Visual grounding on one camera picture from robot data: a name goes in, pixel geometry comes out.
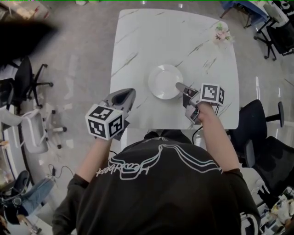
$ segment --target blue jeans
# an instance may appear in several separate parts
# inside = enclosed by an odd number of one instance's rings
[[[38,205],[48,196],[54,182],[51,179],[45,178],[36,183],[29,192],[23,194],[23,208],[28,212],[28,215],[38,207]]]

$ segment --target blue cloth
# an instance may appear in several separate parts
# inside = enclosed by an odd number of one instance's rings
[[[35,184],[29,192],[23,194],[24,202],[22,206],[28,212],[28,215],[33,213],[38,205],[48,196],[53,186],[54,182],[51,179],[45,178]]]
[[[260,22],[267,21],[267,15],[259,7],[254,5],[249,1],[220,1],[221,6],[224,10],[233,7],[235,4],[239,3],[249,9],[251,25],[255,25]]]

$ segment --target white cube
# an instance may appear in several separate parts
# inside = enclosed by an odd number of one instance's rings
[[[210,102],[212,105],[224,105],[225,91],[218,84],[202,83],[199,101]]]
[[[123,114],[122,110],[94,104],[85,116],[89,133],[104,140],[113,138],[124,129]]]

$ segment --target hand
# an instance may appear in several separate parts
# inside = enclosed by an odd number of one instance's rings
[[[209,117],[216,116],[212,106],[207,102],[200,102],[197,104],[197,107],[200,111],[198,115],[198,119],[203,122],[205,119]]]

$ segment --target forearm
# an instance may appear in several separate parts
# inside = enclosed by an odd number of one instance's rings
[[[108,158],[111,142],[111,140],[97,138],[76,174],[90,182],[97,170]]]
[[[239,168],[236,151],[231,144],[219,118],[213,109],[202,119],[207,152],[215,159],[223,171]]]

